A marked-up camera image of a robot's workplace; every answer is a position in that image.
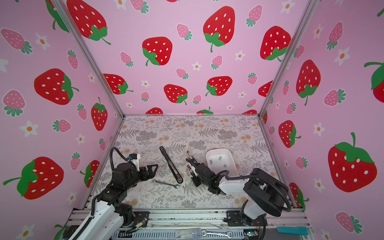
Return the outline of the black stapler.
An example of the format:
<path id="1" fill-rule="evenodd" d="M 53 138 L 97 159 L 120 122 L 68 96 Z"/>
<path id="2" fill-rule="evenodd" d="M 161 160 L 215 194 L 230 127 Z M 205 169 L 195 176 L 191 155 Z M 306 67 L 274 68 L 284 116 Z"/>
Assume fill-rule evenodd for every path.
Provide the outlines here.
<path id="1" fill-rule="evenodd" d="M 160 149 L 162 155 L 164 156 L 164 158 L 166 159 L 166 161 L 168 163 L 168 166 L 169 166 L 169 168 L 170 168 L 174 178 L 176 179 L 177 183 L 178 184 L 182 184 L 184 182 L 183 177 L 181 176 L 181 174 L 177 170 L 176 166 L 174 165 L 174 163 L 170 159 L 170 157 L 167 154 L 165 148 L 163 146 L 161 146 L 161 147 L 159 147 L 159 149 Z"/>

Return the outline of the pink mini stapler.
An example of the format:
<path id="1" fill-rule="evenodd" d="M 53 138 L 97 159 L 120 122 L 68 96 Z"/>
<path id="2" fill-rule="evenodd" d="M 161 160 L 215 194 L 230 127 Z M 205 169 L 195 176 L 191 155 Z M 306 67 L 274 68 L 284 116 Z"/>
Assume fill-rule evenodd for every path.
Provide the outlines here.
<path id="1" fill-rule="evenodd" d="M 190 166 L 190 165 L 187 165 L 187 168 L 188 168 L 188 171 L 189 171 L 190 175 L 191 175 L 192 177 L 195 177 L 195 173 L 194 173 L 194 171 L 192 170 L 191 166 Z"/>

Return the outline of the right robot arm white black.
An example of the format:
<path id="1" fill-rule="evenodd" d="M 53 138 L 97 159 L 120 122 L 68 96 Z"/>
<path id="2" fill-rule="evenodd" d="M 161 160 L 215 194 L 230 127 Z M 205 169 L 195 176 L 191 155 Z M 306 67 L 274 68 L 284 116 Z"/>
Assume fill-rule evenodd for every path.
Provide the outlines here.
<path id="1" fill-rule="evenodd" d="M 255 226 L 259 217 L 267 214 L 280 217 L 282 212 L 290 212 L 292 204 L 288 199 L 288 187 L 267 174 L 254 168 L 249 175 L 230 176 L 230 171 L 223 170 L 215 174 L 207 165 L 198 163 L 193 157 L 186 159 L 192 170 L 192 178 L 208 187 L 214 195 L 242 193 L 248 195 L 236 217 L 227 217 L 225 222 L 235 226 Z"/>

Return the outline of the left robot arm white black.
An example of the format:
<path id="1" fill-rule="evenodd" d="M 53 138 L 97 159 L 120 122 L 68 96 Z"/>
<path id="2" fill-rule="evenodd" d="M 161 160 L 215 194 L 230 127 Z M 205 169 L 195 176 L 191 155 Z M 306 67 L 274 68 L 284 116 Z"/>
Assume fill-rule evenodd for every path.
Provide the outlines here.
<path id="1" fill-rule="evenodd" d="M 113 147 L 109 153 L 112 178 L 102 192 L 93 197 L 91 212 L 71 235 L 71 240 L 109 240 L 120 227 L 128 227 L 129 233 L 142 225 L 133 213 L 133 207 L 124 203 L 128 190 L 138 183 L 155 177 L 159 165 L 140 167 L 141 156 L 128 157 Z"/>

